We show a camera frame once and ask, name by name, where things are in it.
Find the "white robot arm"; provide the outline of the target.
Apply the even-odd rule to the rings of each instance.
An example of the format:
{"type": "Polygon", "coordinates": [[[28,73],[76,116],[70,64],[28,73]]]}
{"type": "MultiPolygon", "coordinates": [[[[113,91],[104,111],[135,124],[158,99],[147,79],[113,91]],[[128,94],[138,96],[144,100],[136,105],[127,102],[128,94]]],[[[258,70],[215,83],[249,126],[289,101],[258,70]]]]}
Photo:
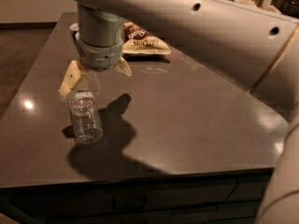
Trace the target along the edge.
{"type": "Polygon", "coordinates": [[[128,20],[249,91],[290,124],[255,224],[299,222],[299,22],[226,0],[75,0],[78,58],[104,71],[128,20]]]}

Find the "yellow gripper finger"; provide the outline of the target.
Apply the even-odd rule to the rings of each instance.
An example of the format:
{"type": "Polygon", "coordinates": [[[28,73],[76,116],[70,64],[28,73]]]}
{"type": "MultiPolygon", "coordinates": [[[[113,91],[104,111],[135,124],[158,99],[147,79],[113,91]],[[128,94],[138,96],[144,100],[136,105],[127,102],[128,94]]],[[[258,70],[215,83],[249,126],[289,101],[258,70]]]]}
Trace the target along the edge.
{"type": "Polygon", "coordinates": [[[119,59],[119,61],[114,65],[114,69],[128,77],[130,77],[133,73],[128,62],[126,62],[124,58],[119,59]]]}
{"type": "Polygon", "coordinates": [[[84,90],[90,83],[88,71],[84,66],[73,60],[67,67],[59,94],[63,99],[71,99],[78,91],[84,90]]]}

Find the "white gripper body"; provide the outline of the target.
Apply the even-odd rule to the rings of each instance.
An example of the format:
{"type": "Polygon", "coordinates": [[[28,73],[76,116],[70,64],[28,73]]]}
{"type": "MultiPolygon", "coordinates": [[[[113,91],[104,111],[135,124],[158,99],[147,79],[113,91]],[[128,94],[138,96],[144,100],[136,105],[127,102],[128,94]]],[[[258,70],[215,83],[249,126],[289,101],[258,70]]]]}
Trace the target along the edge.
{"type": "Polygon", "coordinates": [[[95,47],[87,44],[79,33],[75,34],[75,47],[77,58],[87,69],[103,72],[117,64],[122,57],[122,40],[108,47],[95,47]]]}

